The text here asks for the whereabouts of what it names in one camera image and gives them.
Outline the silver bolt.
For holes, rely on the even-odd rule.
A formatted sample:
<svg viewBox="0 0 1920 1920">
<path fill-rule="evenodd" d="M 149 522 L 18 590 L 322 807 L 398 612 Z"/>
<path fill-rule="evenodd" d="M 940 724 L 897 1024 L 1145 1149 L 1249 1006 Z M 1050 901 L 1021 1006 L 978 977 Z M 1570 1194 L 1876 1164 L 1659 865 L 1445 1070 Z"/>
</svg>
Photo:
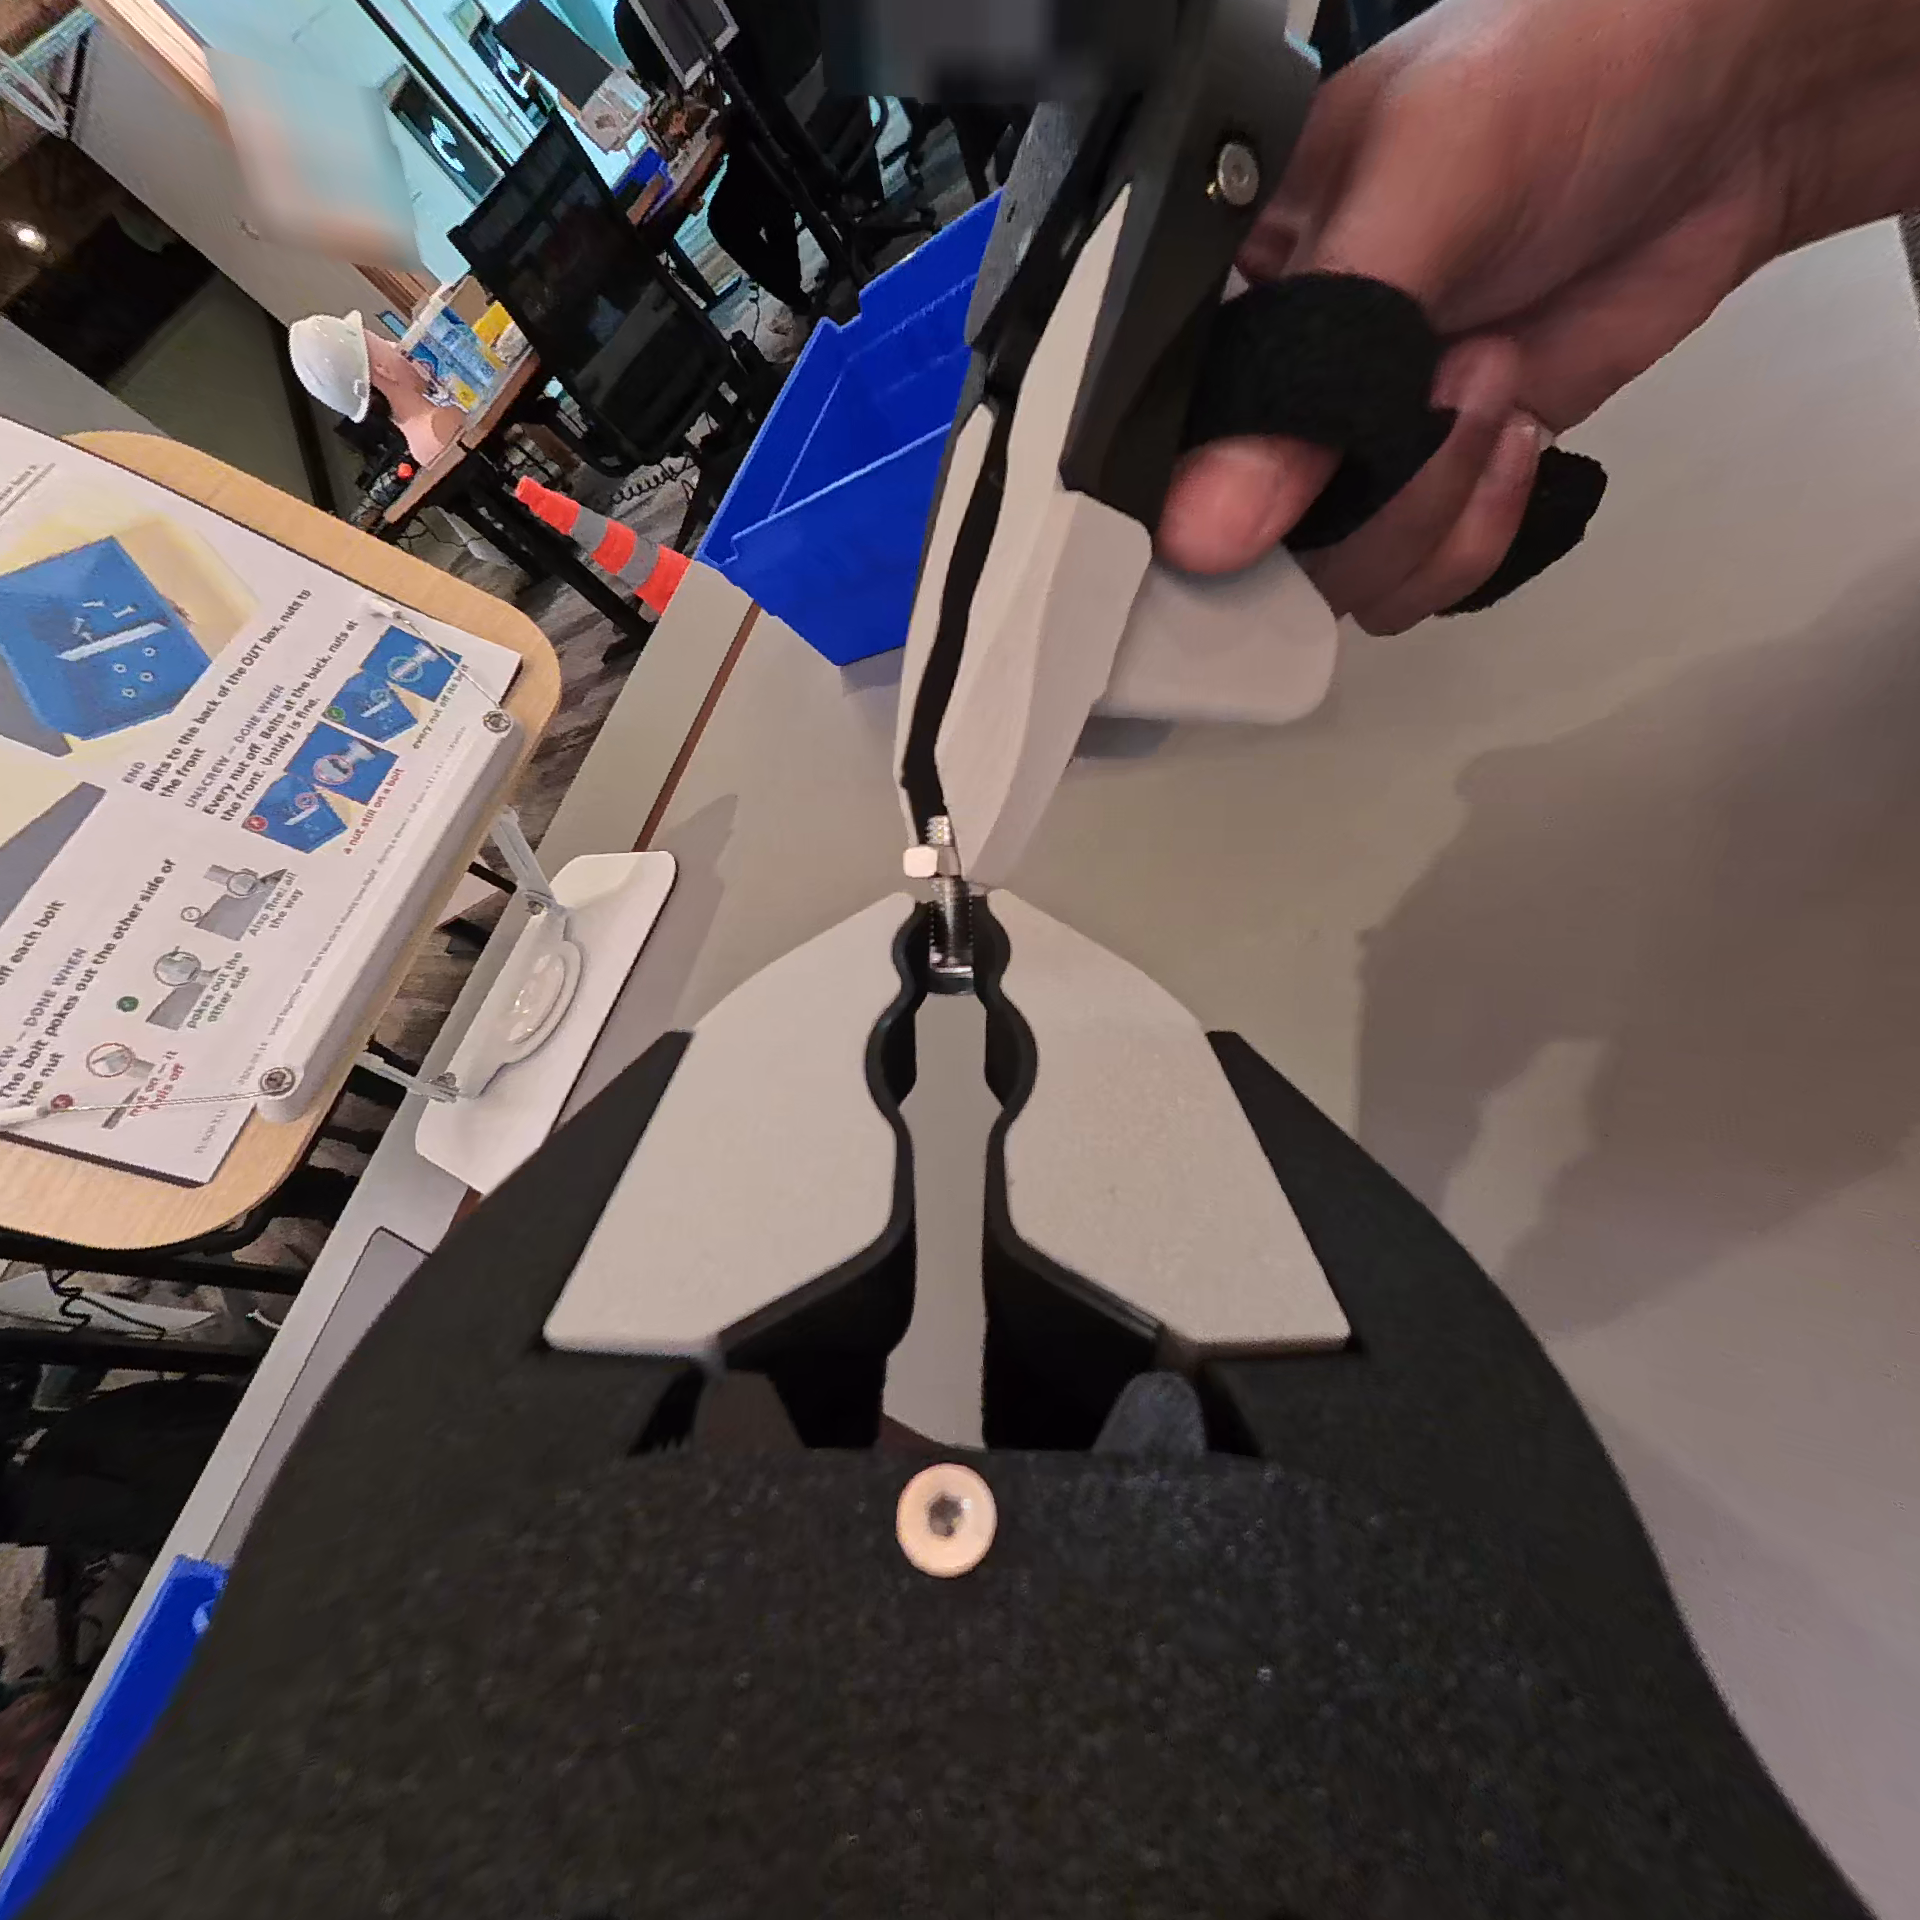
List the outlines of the silver bolt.
<svg viewBox="0 0 1920 1920">
<path fill-rule="evenodd" d="M 927 988 L 941 994 L 972 991 L 972 894 L 949 813 L 927 816 L 918 844 L 902 853 L 902 872 L 927 887 Z"/>
</svg>

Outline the person's right hand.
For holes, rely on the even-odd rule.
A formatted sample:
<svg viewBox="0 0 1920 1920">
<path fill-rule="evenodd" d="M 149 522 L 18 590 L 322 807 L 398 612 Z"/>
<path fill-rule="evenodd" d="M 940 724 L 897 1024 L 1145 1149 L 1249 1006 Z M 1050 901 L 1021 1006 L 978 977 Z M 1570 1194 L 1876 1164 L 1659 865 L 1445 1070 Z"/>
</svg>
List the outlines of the person's right hand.
<svg viewBox="0 0 1920 1920">
<path fill-rule="evenodd" d="M 1549 440 L 1778 255 L 1915 209 L 1915 1 L 1445 1 L 1323 81 L 1239 252 L 1399 288 L 1446 444 L 1305 568 L 1404 633 L 1486 586 Z"/>
</svg>

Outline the black office chair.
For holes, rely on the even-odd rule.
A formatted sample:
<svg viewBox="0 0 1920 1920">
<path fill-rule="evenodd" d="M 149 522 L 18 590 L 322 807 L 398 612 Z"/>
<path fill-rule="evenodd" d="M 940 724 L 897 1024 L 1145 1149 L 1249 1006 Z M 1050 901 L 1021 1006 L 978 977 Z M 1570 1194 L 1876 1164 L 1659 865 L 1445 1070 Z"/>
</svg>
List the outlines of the black office chair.
<svg viewBox="0 0 1920 1920">
<path fill-rule="evenodd" d="M 702 420 L 729 446 L 762 416 L 755 366 L 652 255 L 621 298 L 595 294 L 583 337 L 554 376 L 636 463 L 690 448 Z"/>
</svg>

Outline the dark flat tablet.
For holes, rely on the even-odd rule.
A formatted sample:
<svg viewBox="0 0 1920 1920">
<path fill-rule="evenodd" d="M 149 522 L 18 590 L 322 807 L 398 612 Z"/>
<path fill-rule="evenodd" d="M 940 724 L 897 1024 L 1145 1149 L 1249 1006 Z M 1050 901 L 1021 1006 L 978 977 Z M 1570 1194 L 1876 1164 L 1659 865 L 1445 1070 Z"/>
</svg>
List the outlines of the dark flat tablet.
<svg viewBox="0 0 1920 1920">
<path fill-rule="evenodd" d="M 185 1502 L 164 1567 L 233 1562 L 331 1383 L 399 1287 L 443 1244 L 463 1194 L 450 1185 L 347 1206 Z"/>
</svg>

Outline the black monitor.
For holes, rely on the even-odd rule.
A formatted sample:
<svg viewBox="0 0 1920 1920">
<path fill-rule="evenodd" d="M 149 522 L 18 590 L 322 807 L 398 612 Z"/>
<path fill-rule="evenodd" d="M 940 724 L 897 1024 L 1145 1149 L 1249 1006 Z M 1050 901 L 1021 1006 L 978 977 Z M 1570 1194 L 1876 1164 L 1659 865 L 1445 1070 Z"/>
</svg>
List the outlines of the black monitor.
<svg viewBox="0 0 1920 1920">
<path fill-rule="evenodd" d="M 550 119 L 449 239 L 525 336 L 555 359 L 609 344 L 654 284 L 609 182 Z"/>
</svg>

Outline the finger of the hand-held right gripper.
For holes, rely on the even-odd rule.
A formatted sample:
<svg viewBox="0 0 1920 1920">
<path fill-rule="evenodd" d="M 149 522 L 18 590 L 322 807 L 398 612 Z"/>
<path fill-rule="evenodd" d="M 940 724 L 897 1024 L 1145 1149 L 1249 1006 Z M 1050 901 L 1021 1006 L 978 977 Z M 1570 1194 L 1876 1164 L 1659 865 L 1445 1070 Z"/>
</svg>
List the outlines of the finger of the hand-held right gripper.
<svg viewBox="0 0 1920 1920">
<path fill-rule="evenodd" d="M 908 620 L 897 713 L 897 789 L 908 828 L 946 812 L 934 746 L 999 528 L 1004 478 L 1004 410 L 995 400 L 973 400 L 949 433 Z"/>
<path fill-rule="evenodd" d="M 1129 198 L 1122 186 L 1083 244 L 1023 373 L 932 745 L 957 870 L 981 894 L 1009 882 L 1058 790 L 1151 553 L 1145 525 L 1070 490 L 1061 473 Z"/>
</svg>

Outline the white hard hat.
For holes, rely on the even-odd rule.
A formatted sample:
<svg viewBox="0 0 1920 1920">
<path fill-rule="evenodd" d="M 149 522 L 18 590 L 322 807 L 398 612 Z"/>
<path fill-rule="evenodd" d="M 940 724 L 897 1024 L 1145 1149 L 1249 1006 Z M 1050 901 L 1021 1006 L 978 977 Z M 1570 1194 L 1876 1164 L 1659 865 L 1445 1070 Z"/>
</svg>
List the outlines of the white hard hat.
<svg viewBox="0 0 1920 1920">
<path fill-rule="evenodd" d="M 354 425 L 367 418 L 378 382 L 367 327 L 358 310 L 291 322 L 285 350 L 293 373 L 314 400 Z"/>
</svg>

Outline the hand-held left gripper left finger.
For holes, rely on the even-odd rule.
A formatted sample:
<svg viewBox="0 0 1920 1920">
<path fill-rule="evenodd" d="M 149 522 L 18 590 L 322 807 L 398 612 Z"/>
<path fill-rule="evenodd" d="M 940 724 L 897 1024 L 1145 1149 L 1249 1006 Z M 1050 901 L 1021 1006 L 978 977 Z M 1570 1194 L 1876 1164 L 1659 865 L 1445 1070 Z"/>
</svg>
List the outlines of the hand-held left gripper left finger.
<svg viewBox="0 0 1920 1920">
<path fill-rule="evenodd" d="M 926 904 L 884 896 L 684 1036 L 545 1321 L 554 1350 L 762 1375 L 799 1436 L 881 1431 L 917 1302 L 926 959 Z"/>
</svg>

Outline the blue divided storage bin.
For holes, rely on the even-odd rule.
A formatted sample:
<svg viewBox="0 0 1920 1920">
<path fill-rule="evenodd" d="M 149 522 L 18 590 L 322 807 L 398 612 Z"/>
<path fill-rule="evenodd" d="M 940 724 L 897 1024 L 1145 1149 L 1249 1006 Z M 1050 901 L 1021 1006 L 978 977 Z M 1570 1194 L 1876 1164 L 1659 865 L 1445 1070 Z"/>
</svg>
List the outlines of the blue divided storage bin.
<svg viewBox="0 0 1920 1920">
<path fill-rule="evenodd" d="M 71 1746 L 18 1825 L 2 1872 L 4 1917 L 25 1914 L 127 1774 L 178 1694 L 226 1581 L 226 1565 L 201 1558 L 174 1557 L 163 1569 L 155 1597 L 135 1613 L 119 1657 L 78 1714 Z"/>
</svg>

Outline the orange striped traffic cone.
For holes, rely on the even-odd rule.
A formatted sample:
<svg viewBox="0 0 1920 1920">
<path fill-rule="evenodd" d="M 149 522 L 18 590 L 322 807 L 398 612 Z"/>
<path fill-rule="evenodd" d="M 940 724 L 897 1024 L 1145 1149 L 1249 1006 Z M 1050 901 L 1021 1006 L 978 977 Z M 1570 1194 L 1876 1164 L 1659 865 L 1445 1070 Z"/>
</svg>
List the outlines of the orange striped traffic cone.
<svg viewBox="0 0 1920 1920">
<path fill-rule="evenodd" d="M 692 570 L 690 554 L 679 548 L 595 512 L 531 476 L 515 481 L 511 496 L 547 529 L 561 534 L 581 560 L 606 573 L 614 586 L 655 616 L 671 605 Z"/>
</svg>

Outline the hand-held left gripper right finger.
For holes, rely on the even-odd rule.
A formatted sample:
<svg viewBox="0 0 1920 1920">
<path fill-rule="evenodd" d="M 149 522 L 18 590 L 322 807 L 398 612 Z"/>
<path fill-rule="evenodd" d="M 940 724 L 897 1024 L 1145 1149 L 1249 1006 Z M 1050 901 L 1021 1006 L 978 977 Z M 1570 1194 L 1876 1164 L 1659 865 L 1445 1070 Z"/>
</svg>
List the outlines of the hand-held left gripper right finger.
<svg viewBox="0 0 1920 1920">
<path fill-rule="evenodd" d="M 1329 1273 L 1199 1018 L 1011 894 L 973 906 L 985 1426 L 1102 1426 L 1151 1370 L 1342 1352 Z"/>
</svg>

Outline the white document stand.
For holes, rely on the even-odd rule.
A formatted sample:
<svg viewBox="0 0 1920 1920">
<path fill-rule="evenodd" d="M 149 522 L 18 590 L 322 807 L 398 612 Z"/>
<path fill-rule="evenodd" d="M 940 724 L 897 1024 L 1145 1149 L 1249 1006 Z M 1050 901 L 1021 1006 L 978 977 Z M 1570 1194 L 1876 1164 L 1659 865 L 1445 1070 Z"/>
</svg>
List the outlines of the white document stand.
<svg viewBox="0 0 1920 1920">
<path fill-rule="evenodd" d="M 510 906 L 423 1068 L 399 1079 L 399 1110 L 351 1191 L 378 1230 L 438 1240 L 463 1192 L 499 1189 L 561 1124 L 676 887 L 676 860 L 637 840 L 685 732 L 647 735 L 639 705 L 620 702 L 540 848 L 508 807 L 525 727 L 435 813 L 437 836 L 406 870 L 412 930 L 438 924 L 484 840 L 510 860 Z"/>
</svg>

